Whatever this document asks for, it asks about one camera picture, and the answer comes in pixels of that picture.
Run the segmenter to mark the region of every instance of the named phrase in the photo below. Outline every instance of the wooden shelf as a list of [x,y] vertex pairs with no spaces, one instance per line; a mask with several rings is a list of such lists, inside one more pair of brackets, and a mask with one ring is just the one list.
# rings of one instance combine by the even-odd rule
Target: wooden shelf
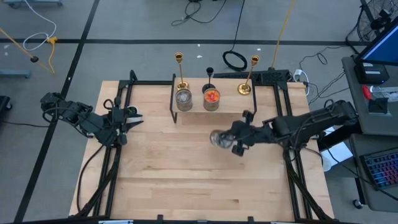
[[220,92],[220,106],[216,111],[207,111],[203,107],[203,93],[201,92],[204,84],[208,83],[207,78],[184,78],[185,82],[189,83],[189,90],[192,93],[192,109],[189,111],[180,111],[177,108],[175,102],[175,93],[177,91],[176,86],[181,82],[181,78],[174,78],[174,85],[172,88],[172,112],[174,113],[236,113],[242,114],[244,110],[255,112],[256,100],[253,97],[255,91],[252,87],[252,83],[249,81],[249,85],[252,88],[250,94],[244,96],[238,93],[238,85],[244,83],[246,79],[237,78],[212,78],[211,83],[216,86],[216,89]]

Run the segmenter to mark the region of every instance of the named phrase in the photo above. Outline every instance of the yellow cable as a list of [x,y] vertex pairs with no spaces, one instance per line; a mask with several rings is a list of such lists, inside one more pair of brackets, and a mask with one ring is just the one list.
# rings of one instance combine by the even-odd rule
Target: yellow cable
[[281,40],[281,38],[282,38],[282,34],[284,33],[284,30],[285,30],[285,28],[286,28],[286,24],[287,24],[287,21],[289,20],[290,14],[292,13],[292,9],[293,9],[294,2],[295,2],[295,1],[296,1],[296,0],[292,0],[292,3],[290,4],[289,11],[288,11],[288,13],[287,13],[287,15],[286,15],[286,19],[285,19],[284,25],[282,26],[282,29],[280,30],[278,42],[276,43],[275,54],[274,54],[274,60],[272,61],[271,68],[274,68],[274,65],[275,65],[275,62],[276,62],[276,56],[277,56],[277,54],[278,54],[278,49],[279,49],[279,42],[280,42],[280,40]]
[[[0,28],[0,32],[2,32],[9,40],[11,40],[15,45],[17,45],[26,55],[28,55],[30,58],[34,58],[33,55],[31,55],[28,51],[26,51],[24,48],[21,47],[21,45],[19,45],[12,37],[10,37],[6,31],[4,31],[2,28]],[[54,69],[49,69],[47,66],[45,66],[43,63],[39,62],[39,65],[46,69],[48,72],[54,74]]]
[[51,37],[47,40],[47,42],[51,43],[51,45],[52,45],[52,51],[51,51],[51,54],[49,57],[49,66],[54,74],[55,74],[55,70],[51,64],[51,60],[52,60],[52,56],[54,55],[54,52],[55,52],[55,41],[57,41],[57,40],[58,40],[57,37]]

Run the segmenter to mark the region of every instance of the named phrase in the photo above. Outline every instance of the brass candlestick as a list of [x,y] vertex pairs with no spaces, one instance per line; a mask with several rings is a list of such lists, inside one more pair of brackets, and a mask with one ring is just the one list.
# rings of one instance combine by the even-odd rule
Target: brass candlestick
[[253,55],[251,57],[251,68],[250,68],[250,72],[248,75],[248,78],[246,79],[246,83],[242,83],[238,86],[238,91],[240,94],[242,95],[248,95],[251,92],[251,87],[248,85],[248,81],[251,78],[251,73],[253,72],[253,68],[255,65],[257,65],[258,61],[260,60],[260,57],[257,55]]
[[177,85],[177,90],[181,90],[184,88],[189,88],[189,84],[187,82],[185,82],[182,78],[182,67],[181,67],[181,63],[182,63],[182,53],[177,52],[174,55],[176,61],[178,62],[178,65],[180,66],[180,76],[181,76],[181,82]]

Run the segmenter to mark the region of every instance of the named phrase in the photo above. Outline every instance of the coiled black cable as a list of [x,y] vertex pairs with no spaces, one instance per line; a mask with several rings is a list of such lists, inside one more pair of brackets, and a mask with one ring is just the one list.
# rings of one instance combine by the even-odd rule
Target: coiled black cable
[[[246,60],[246,58],[244,58],[243,55],[241,55],[241,54],[239,54],[239,53],[233,51],[233,49],[235,48],[236,36],[238,35],[239,25],[240,25],[240,23],[241,23],[241,17],[242,17],[244,2],[245,2],[245,0],[243,0],[243,2],[242,2],[241,13],[239,14],[239,21],[238,21],[238,26],[237,26],[237,28],[236,28],[235,39],[234,39],[234,44],[233,44],[233,46],[232,46],[232,49],[231,49],[231,50],[228,50],[228,51],[226,51],[226,52],[223,53],[223,60],[224,60],[224,63],[225,63],[229,68],[231,68],[231,69],[233,69],[233,70],[235,70],[235,71],[237,71],[237,72],[245,71],[245,70],[247,69],[247,67],[248,67],[248,61]],[[243,65],[242,67],[237,67],[237,66],[231,65],[231,64],[227,61],[227,59],[226,59],[226,56],[227,56],[228,54],[233,54],[233,55],[237,56],[239,59],[242,60],[242,62],[243,62],[244,65]]]

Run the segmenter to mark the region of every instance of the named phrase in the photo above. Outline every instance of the wooden table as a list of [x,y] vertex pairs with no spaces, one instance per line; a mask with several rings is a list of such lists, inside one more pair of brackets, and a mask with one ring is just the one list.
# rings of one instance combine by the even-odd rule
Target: wooden table
[[[104,114],[105,99],[116,96],[118,82],[103,82],[96,113]],[[208,117],[209,114],[180,113],[177,124],[169,110],[170,88],[167,85],[133,86],[131,105],[144,115],[144,122],[127,134],[123,146],[111,218],[165,220],[236,220],[293,221],[289,185],[276,144],[256,144],[243,157],[214,147],[209,133],[228,129],[234,114]],[[282,105],[284,99],[280,92]],[[308,112],[304,86],[289,83],[294,115]],[[257,114],[253,124],[277,116],[272,87],[257,86]],[[89,139],[83,164],[100,147]],[[308,144],[317,150],[315,141]],[[302,151],[307,188],[314,199],[333,217],[325,176],[318,155]],[[102,150],[88,165],[82,181],[81,206],[98,186],[104,156]],[[76,193],[70,209],[75,214]],[[104,200],[101,212],[104,213]],[[304,215],[302,203],[300,213]]]

